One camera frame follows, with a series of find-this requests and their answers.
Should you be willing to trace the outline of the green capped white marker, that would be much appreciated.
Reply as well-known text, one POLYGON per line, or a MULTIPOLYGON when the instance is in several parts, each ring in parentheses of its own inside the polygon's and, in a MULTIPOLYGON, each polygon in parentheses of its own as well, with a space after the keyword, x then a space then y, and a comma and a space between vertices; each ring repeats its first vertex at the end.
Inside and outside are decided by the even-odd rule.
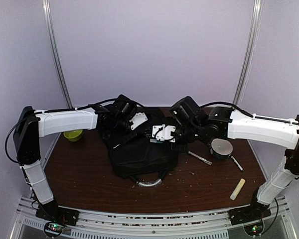
POLYGON ((196 158, 196 159, 198 159, 198 160, 204 162, 204 163, 207 164, 207 165, 212 165, 212 162, 211 162, 211 161, 209 161, 209 160, 207 160, 207 159, 205 159, 205 158, 203 158, 203 157, 201 157, 201 156, 199 156, 199 155, 197 155, 197 154, 195 154, 195 153, 193 153, 193 152, 191 152, 191 151, 188 151, 187 154, 189 154, 189 155, 191 155, 192 157, 194 157, 194 158, 196 158))

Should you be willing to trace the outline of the black student backpack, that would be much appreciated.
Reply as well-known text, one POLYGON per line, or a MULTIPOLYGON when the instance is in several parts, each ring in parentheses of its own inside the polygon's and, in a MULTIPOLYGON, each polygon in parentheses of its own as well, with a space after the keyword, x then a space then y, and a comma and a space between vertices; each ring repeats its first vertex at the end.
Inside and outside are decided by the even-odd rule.
POLYGON ((161 184, 166 175, 178 165, 178 152, 171 150, 170 142, 150 143, 152 127, 167 125, 169 118, 160 108, 120 110, 107 106, 108 112, 128 121, 136 113, 145 113, 148 120, 134 131, 137 136, 130 139, 102 139, 108 150, 108 158, 114 174, 122 179, 130 179, 144 188, 161 184))

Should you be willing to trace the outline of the blue capped white marker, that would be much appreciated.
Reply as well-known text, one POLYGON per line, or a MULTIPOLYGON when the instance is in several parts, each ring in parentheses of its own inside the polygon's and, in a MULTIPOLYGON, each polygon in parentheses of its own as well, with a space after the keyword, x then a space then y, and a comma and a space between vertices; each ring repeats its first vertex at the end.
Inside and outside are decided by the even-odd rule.
POLYGON ((236 166, 239 168, 239 170, 240 170, 241 172, 244 172, 243 167, 240 165, 240 163, 236 160, 236 158, 235 158, 233 155, 231 155, 231 159, 232 159, 233 162, 236 164, 236 166))

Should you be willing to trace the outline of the pale yellow highlighter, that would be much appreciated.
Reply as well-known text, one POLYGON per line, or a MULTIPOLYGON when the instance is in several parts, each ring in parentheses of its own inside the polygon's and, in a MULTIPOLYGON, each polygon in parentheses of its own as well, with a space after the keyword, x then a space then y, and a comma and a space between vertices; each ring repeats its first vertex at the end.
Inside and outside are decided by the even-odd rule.
POLYGON ((238 194, 240 193, 241 189, 243 188, 245 182, 246 182, 245 179, 243 179, 243 178, 240 179, 239 183, 237 184, 234 191, 230 195, 231 200, 233 200, 233 201, 236 200, 236 198, 237 198, 238 194))

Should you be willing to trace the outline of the white green glue stick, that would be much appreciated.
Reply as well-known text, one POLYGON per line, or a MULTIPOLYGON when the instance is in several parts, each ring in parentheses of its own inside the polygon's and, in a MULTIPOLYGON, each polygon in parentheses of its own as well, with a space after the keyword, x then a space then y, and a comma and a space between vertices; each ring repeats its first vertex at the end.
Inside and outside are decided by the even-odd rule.
POLYGON ((149 141, 150 141, 150 143, 156 143, 156 144, 163 144, 164 143, 164 141, 153 139, 153 138, 151 138, 149 141))

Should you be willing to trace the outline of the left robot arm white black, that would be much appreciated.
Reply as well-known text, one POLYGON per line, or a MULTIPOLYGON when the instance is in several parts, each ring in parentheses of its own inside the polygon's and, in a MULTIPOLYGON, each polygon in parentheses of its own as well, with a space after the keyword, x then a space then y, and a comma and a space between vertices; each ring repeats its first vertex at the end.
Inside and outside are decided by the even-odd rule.
POLYGON ((12 159, 21 168, 27 184, 37 198, 45 216, 57 221, 62 211, 52 193, 40 162, 40 138, 75 130, 105 128, 120 134, 134 132, 148 120, 139 103, 120 95, 78 108, 35 110, 25 107, 7 137, 12 137, 16 158, 12 159))

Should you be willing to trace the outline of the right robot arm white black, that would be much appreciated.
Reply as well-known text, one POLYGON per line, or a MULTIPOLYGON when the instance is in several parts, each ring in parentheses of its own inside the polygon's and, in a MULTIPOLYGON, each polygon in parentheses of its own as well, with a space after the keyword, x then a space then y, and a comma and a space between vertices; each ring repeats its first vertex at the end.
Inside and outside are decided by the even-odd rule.
POLYGON ((210 150, 217 140, 247 139, 284 147, 279 168, 256 191, 246 208, 249 219, 257 219, 275 197, 299 176, 299 115, 295 119, 280 119, 251 114, 227 102, 213 102, 215 107, 206 113, 192 97, 176 102, 170 113, 179 123, 175 131, 176 143, 187 144, 197 140, 210 150))

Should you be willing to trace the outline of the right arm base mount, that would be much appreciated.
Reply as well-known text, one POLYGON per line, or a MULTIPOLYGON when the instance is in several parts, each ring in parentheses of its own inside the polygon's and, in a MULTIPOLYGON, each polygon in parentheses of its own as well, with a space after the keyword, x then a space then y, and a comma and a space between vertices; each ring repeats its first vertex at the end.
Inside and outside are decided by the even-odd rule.
POLYGON ((260 220, 271 215, 271 211, 268 208, 257 209, 251 206, 234 208, 228 211, 231 225, 238 225, 249 223, 252 221, 260 220))

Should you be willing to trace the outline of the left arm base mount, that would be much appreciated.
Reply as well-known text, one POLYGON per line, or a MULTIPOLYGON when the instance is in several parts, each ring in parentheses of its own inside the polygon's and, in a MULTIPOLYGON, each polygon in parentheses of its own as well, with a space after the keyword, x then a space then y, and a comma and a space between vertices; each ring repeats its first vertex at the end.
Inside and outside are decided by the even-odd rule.
POLYGON ((35 216, 46 221, 56 222, 60 225, 76 226, 79 218, 79 211, 62 207, 40 207, 37 209, 35 216))

